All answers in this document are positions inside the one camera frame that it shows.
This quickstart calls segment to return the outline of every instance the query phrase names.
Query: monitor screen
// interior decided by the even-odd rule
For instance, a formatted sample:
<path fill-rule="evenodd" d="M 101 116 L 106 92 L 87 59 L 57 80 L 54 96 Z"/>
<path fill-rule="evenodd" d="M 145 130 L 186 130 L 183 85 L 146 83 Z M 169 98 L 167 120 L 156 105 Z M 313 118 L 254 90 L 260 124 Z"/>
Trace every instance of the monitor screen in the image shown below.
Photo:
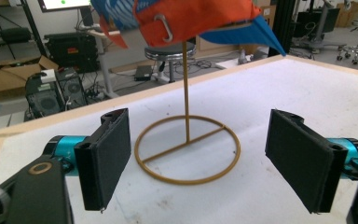
<path fill-rule="evenodd" d="M 90 0 L 37 0 L 42 12 L 88 7 Z"/>

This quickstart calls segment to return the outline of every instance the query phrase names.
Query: computer monitor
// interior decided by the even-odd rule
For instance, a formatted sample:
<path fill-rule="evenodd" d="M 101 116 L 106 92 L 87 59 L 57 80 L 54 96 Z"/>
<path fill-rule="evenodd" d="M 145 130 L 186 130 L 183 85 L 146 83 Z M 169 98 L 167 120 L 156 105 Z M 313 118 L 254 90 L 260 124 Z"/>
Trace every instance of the computer monitor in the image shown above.
<path fill-rule="evenodd" d="M 92 26 L 94 23 L 91 16 L 90 0 L 37 0 L 42 12 L 79 9 L 83 24 Z"/>

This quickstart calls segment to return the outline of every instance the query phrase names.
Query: bag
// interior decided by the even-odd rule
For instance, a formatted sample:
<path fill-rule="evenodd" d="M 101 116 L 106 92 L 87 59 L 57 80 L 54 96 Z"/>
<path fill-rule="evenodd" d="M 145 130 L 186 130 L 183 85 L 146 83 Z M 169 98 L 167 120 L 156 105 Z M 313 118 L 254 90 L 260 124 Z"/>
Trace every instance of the bag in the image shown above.
<path fill-rule="evenodd" d="M 0 35 L 7 44 L 28 42 L 31 39 L 31 33 L 25 27 L 2 30 Z"/>

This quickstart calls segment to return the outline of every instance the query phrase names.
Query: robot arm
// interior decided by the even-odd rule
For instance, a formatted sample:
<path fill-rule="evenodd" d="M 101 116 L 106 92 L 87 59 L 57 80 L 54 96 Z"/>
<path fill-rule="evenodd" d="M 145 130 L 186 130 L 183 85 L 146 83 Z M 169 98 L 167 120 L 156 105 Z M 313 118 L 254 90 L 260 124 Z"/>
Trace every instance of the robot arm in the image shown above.
<path fill-rule="evenodd" d="M 103 211 L 131 155 L 128 115 L 103 115 L 91 136 L 53 137 L 39 158 L 0 185 L 0 223 L 73 223 L 65 175 L 79 175 L 86 210 Z"/>

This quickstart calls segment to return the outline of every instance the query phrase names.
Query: silver stool leg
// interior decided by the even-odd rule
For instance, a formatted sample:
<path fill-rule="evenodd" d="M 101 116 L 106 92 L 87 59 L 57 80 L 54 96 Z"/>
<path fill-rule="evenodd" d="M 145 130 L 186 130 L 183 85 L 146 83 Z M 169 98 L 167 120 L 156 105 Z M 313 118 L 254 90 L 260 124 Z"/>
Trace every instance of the silver stool leg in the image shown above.
<path fill-rule="evenodd" d="M 173 83 L 173 82 L 175 82 L 175 78 L 173 77 L 173 62 L 169 61 L 169 63 L 170 63 L 170 81 L 169 81 L 169 83 Z"/>

